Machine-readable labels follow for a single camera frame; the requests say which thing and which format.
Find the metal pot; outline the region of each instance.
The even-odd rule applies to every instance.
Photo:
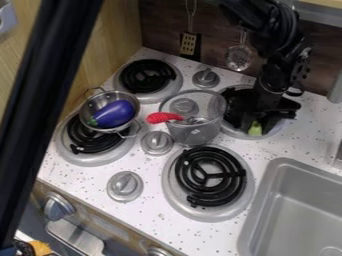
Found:
[[[90,130],[94,130],[94,131],[101,132],[101,133],[118,133],[120,135],[119,133],[120,131],[123,131],[126,128],[128,128],[132,124],[132,122],[136,122],[137,125],[139,126],[139,128],[136,131],[136,133],[138,133],[141,127],[140,127],[140,124],[137,121],[135,121],[135,118],[138,116],[139,111],[140,111],[139,100],[130,93],[120,92],[120,91],[106,91],[102,87],[94,87],[94,88],[88,89],[85,92],[85,94],[87,94],[87,92],[89,92],[90,90],[96,90],[96,89],[101,90],[102,93],[96,94],[88,98],[79,111],[79,116],[80,116],[80,120],[82,124]],[[133,105],[135,114],[130,121],[124,123],[123,125],[113,127],[113,128],[106,128],[106,129],[96,128],[87,123],[87,121],[91,119],[91,117],[95,114],[96,111],[102,109],[108,103],[111,103],[117,100],[127,100]]]
[[[210,143],[220,132],[227,103],[217,92],[188,90],[165,99],[160,112],[172,112],[184,121],[167,121],[172,138],[184,146]]]

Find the red spatula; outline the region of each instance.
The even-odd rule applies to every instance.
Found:
[[[160,124],[171,120],[183,121],[184,118],[181,115],[169,112],[156,112],[146,117],[146,121],[150,124]]]

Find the purple eggplant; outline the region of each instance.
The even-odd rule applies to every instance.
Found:
[[[117,100],[96,111],[88,124],[97,128],[113,128],[130,121],[135,114],[127,100]]]

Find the silver burner base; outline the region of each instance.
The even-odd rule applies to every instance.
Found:
[[[165,88],[161,89],[160,91],[151,92],[151,93],[135,93],[134,96],[136,96],[139,99],[141,104],[154,104],[154,103],[162,102],[165,98],[170,97],[173,94],[176,94],[182,88],[183,86],[182,73],[179,71],[177,67],[175,67],[171,63],[168,63],[166,61],[164,62],[170,65],[170,67],[172,67],[173,70],[176,72],[176,75],[177,75],[176,80],[171,80],[170,83]],[[120,82],[121,71],[127,65],[124,65],[123,67],[121,67],[118,70],[118,72],[116,72],[116,74],[114,75],[113,87],[114,87],[114,90],[131,93]]]
[[[58,126],[55,135],[56,150],[69,163],[84,167],[96,167],[109,164],[126,155],[134,146],[136,138],[126,138],[122,143],[106,151],[96,154],[79,153],[75,155],[70,149],[72,142],[67,133],[67,123],[72,117],[68,117]]]
[[[249,85],[249,84],[240,84],[240,85],[233,85],[230,87],[235,87],[236,89],[242,90],[242,89],[252,89],[253,85]],[[219,91],[219,93],[223,93],[227,88]],[[261,139],[266,139],[269,138],[275,134],[277,134],[278,132],[284,130],[288,125],[288,119],[282,119],[280,120],[273,128],[271,131],[269,131],[269,133],[265,134],[265,135],[261,135],[261,136],[251,136],[248,135],[242,131],[240,131],[239,129],[235,129],[229,122],[227,122],[226,120],[223,120],[222,125],[221,125],[221,131],[233,138],[236,139],[241,139],[241,140],[261,140]]]
[[[192,220],[214,223],[232,219],[243,212],[252,200],[255,184],[251,168],[241,156],[231,151],[230,149],[219,145],[207,146],[216,147],[228,152],[229,154],[234,156],[246,169],[246,186],[242,194],[237,197],[235,201],[218,207],[197,206],[196,208],[193,208],[190,206],[190,203],[186,200],[188,194],[179,186],[174,171],[176,160],[184,149],[180,149],[179,151],[174,153],[166,162],[162,173],[162,188],[166,200],[177,212]]]

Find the black pole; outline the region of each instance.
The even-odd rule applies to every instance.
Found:
[[[42,1],[0,127],[0,253],[12,246],[101,4]]]

